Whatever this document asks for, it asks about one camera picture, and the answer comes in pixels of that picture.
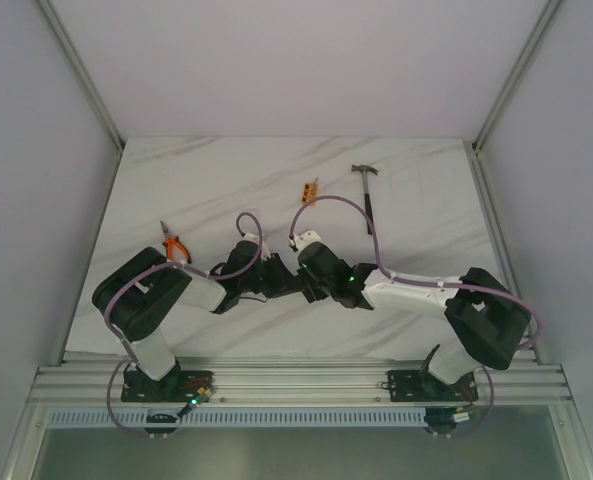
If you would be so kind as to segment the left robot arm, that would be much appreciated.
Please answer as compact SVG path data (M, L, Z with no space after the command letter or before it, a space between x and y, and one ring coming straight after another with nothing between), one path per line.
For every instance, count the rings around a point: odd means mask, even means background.
M255 241L241 240L204 277L173 266L147 247L100 283L92 303L135 362L135 369L124 373L123 401L179 402L189 397L189 374L160 329L178 300L223 314L246 294L273 299L303 292L302 275L291 273L279 255L256 253Z

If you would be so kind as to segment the black fuse box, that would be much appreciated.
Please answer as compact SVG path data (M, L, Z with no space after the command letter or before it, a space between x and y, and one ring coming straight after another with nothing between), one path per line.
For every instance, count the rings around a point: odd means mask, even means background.
M328 294L317 282L312 282L307 279L302 281L301 292L308 303L321 301L328 297Z

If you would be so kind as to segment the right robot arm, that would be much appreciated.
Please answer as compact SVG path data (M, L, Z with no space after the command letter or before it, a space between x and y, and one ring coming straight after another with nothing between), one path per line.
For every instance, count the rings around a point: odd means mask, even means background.
M293 243L306 297L332 298L349 309L400 310L434 317L455 337L434 346L412 381L425 399L437 401L480 367L506 370L520 349L530 314L489 272L470 268L445 280L412 276L402 282L373 263L348 265L321 241Z

